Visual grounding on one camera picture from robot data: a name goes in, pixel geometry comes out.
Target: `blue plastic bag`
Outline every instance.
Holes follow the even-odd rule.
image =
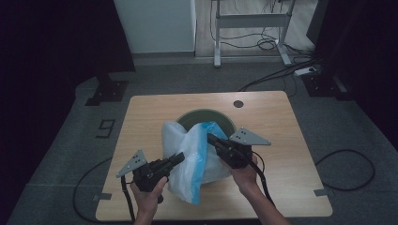
[[[177,122],[165,122],[162,128],[163,157],[184,153],[185,160],[170,172],[168,188],[187,203],[200,202],[202,184],[228,177],[231,173],[219,161],[207,134],[227,139],[215,122],[193,126],[188,132]]]

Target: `metal stand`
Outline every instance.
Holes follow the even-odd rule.
[[[220,49],[220,29],[223,28],[247,28],[247,27],[281,27],[282,33],[280,39],[276,39],[279,54],[286,66],[292,65],[288,55],[287,49],[284,47],[284,39],[286,37],[287,28],[292,18],[292,11],[296,0],[292,0],[286,14],[282,13],[266,13],[266,14],[251,14],[251,15],[221,15],[220,14],[220,0],[217,0],[216,11],[216,40],[214,44],[214,67],[219,68],[221,64],[221,49]]]

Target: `white wall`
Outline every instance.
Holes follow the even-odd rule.
[[[194,0],[114,0],[131,53],[194,52]]]

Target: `wooden table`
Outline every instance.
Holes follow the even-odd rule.
[[[243,102],[242,108],[234,106],[236,100]],[[196,109],[224,113],[237,128],[245,127],[272,142],[269,146],[254,146],[253,151],[266,162],[269,193],[285,217],[328,217],[332,214],[328,197],[314,193],[323,186],[289,99],[285,92],[272,91],[132,97],[102,191],[112,194],[112,198],[99,201],[97,219],[130,219],[120,179],[115,174],[138,149],[143,149],[148,161],[161,158],[164,121],[175,121]],[[129,182],[132,174],[126,178]],[[232,177],[203,185],[199,205],[182,202],[167,188],[163,197],[155,219],[256,218]]]

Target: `human hand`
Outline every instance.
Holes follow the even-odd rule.
[[[257,165],[257,157],[253,155],[252,161],[255,165]],[[224,160],[220,158],[220,162],[222,165],[226,166],[228,170],[231,172],[234,177],[237,186],[239,187],[239,191],[246,195],[251,189],[259,188],[257,186],[257,173],[253,169],[252,166],[247,165],[245,168],[240,169],[232,169]]]
[[[130,184],[130,188],[138,205],[137,218],[134,224],[150,224],[158,210],[158,197],[163,192],[166,183],[167,177],[164,176],[153,188],[152,192],[140,191],[135,183]]]

